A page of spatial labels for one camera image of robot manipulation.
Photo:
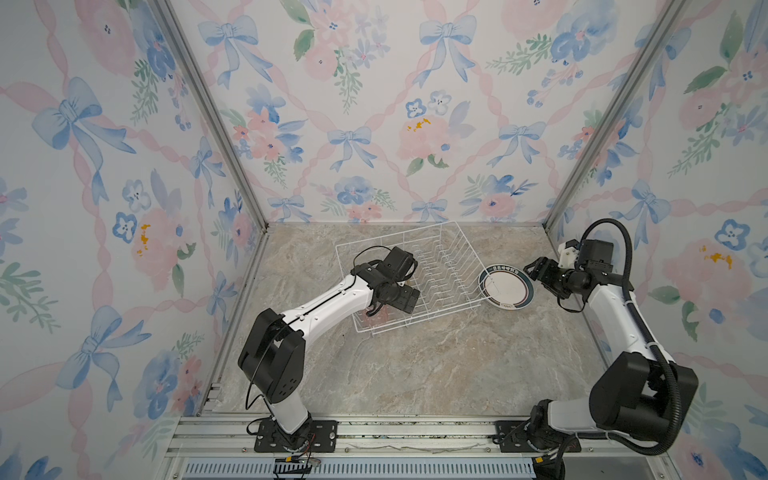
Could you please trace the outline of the pink glass cup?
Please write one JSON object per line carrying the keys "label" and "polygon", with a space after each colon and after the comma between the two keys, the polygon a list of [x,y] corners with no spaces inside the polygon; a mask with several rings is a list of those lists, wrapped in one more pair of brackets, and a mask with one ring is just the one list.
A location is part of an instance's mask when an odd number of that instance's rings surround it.
{"label": "pink glass cup", "polygon": [[390,307],[377,304],[364,309],[360,313],[360,323],[363,329],[376,329],[385,326],[390,321]]}

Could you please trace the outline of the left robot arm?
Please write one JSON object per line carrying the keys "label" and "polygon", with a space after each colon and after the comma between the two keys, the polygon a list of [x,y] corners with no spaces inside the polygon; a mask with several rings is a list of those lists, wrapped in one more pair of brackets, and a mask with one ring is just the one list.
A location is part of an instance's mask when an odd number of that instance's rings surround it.
{"label": "left robot arm", "polygon": [[415,310],[420,291],[408,281],[418,261],[400,247],[385,251],[383,259],[354,259],[339,284],[309,302],[281,313],[267,308],[254,320],[237,365],[265,401],[279,432],[295,436],[311,425],[298,393],[309,346],[354,313],[374,316],[384,307],[407,314]]}

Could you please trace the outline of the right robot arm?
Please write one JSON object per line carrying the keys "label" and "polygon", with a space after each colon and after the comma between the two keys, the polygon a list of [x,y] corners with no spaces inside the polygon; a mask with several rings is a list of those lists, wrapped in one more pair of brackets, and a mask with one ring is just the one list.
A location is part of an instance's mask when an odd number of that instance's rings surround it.
{"label": "right robot arm", "polygon": [[570,437],[605,438],[658,455],[674,444],[698,389],[695,372],[678,365],[651,333],[632,286],[614,271],[613,250],[603,240],[570,240],[560,245],[559,259],[540,257],[523,269],[559,300],[580,297],[611,357],[588,396],[542,400],[532,409],[525,435],[539,451]]}

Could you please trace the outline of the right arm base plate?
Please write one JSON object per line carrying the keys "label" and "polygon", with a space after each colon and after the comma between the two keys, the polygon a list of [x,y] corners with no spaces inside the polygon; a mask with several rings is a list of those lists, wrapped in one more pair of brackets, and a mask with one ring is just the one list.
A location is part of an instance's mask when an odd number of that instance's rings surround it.
{"label": "right arm base plate", "polygon": [[499,420],[494,423],[495,433],[491,441],[502,453],[556,452],[567,439],[567,435],[542,427],[534,430],[529,421]]}

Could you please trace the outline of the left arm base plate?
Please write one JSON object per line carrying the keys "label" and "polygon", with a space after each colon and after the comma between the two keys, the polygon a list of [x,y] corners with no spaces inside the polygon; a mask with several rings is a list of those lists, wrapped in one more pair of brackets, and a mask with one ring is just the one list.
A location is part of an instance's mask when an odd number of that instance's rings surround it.
{"label": "left arm base plate", "polygon": [[309,419],[294,433],[284,431],[275,420],[259,423],[255,432],[256,453],[333,453],[338,439],[339,422]]}

